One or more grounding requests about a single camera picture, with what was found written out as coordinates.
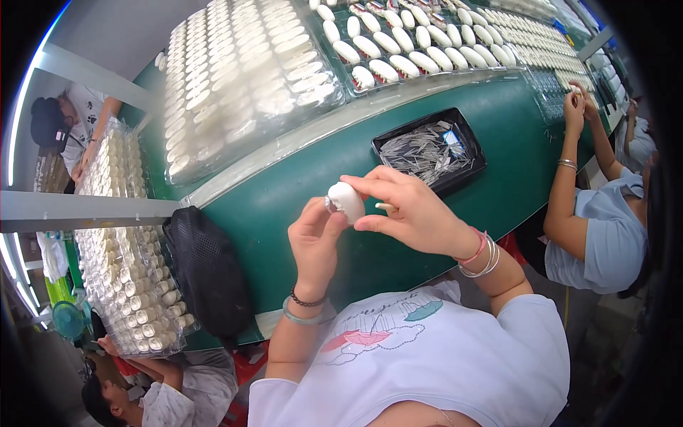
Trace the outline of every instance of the yellow cable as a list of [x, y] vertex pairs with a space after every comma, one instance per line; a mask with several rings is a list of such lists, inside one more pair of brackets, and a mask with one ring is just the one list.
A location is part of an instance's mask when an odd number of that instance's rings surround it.
[[564, 292], [564, 330], [567, 331], [567, 317], [569, 317], [569, 286], [565, 286]]

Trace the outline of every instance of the hand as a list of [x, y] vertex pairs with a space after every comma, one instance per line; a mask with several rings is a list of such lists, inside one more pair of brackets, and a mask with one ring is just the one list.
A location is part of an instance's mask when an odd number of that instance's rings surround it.
[[631, 120], [638, 115], [638, 103], [635, 99], [628, 100], [628, 109], [626, 110], [628, 119]]
[[73, 179], [78, 184], [81, 181], [82, 175], [83, 175], [83, 166], [82, 166], [82, 162], [79, 161], [71, 169], [71, 179]]
[[585, 87], [583, 87], [578, 81], [576, 80], [569, 80], [570, 85], [574, 85], [581, 89], [581, 95], [583, 96], [583, 102], [584, 102], [584, 111], [583, 111], [583, 117], [588, 120], [589, 122], [593, 122], [595, 120], [600, 121], [600, 112], [598, 111], [597, 106], [593, 103], [593, 100], [588, 94], [588, 91], [586, 90]]
[[566, 122], [566, 134], [579, 138], [583, 130], [583, 109], [585, 99], [569, 92], [564, 97], [564, 120]]
[[341, 181], [364, 195], [396, 207], [383, 215], [366, 215], [354, 224], [358, 231], [394, 237], [416, 251], [469, 259], [481, 238], [459, 219], [420, 179], [387, 166], [377, 166], [364, 178], [342, 175]]
[[297, 285], [327, 287], [337, 268], [337, 239], [346, 227], [346, 215], [330, 215], [324, 197], [309, 200], [287, 229], [298, 271]]
[[104, 338], [97, 340], [97, 344], [100, 345], [107, 352], [108, 355], [119, 357], [119, 352], [116, 350], [114, 343], [111, 341], [111, 337], [107, 334]]

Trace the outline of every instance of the black tray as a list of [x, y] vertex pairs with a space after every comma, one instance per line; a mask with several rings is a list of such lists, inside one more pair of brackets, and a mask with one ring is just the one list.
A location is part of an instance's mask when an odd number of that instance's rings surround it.
[[442, 110], [438, 113], [426, 115], [422, 118], [413, 120], [412, 122], [392, 129], [389, 132], [383, 133], [372, 139], [372, 150], [375, 151], [375, 156], [377, 156], [379, 162], [382, 163], [380, 148], [387, 143], [388, 140], [399, 135], [403, 135], [404, 133], [411, 132], [412, 130], [415, 130], [416, 128], [419, 128], [425, 124], [436, 123], [439, 120], [454, 124], [453, 132], [455, 132], [456, 136], [462, 142], [465, 150], [474, 158], [471, 168], [453, 171], [450, 174], [442, 176], [430, 185], [430, 188], [436, 193], [437, 196], [444, 198], [462, 188], [467, 178], [486, 167], [486, 157], [484, 156], [482, 146], [479, 145], [477, 137], [474, 135], [474, 132], [469, 124], [467, 124], [467, 121], [462, 116], [460, 110], [457, 108]]

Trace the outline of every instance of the green fan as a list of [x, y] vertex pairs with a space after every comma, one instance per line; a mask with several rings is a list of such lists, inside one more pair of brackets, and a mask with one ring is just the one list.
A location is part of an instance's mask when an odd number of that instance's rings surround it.
[[83, 334], [83, 312], [68, 301], [60, 301], [52, 307], [55, 330], [67, 340], [77, 340]]

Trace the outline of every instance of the black hair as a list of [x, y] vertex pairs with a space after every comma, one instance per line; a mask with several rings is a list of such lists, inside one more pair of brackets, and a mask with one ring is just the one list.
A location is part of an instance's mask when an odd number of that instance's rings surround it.
[[102, 396], [102, 383], [95, 374], [90, 374], [81, 389], [85, 410], [104, 427], [126, 427], [128, 424], [111, 413], [109, 402]]

